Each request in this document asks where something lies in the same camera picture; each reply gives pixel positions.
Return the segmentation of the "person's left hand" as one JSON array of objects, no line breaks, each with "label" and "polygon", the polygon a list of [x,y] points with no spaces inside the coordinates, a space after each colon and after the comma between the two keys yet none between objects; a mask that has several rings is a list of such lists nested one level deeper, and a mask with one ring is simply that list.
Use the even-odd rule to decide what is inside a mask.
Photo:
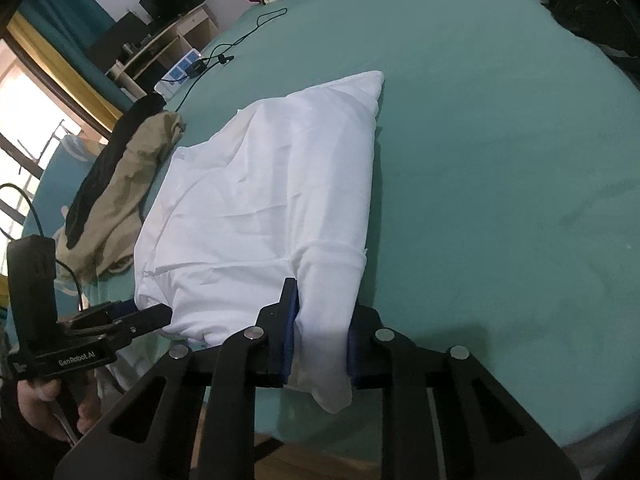
[{"label": "person's left hand", "polygon": [[[26,422],[48,437],[70,442],[70,435],[62,423],[62,411],[56,398],[62,391],[59,379],[20,380],[16,386],[18,408]],[[76,428],[86,434],[101,417],[101,399],[93,372],[87,374],[76,402],[78,421]]]}]

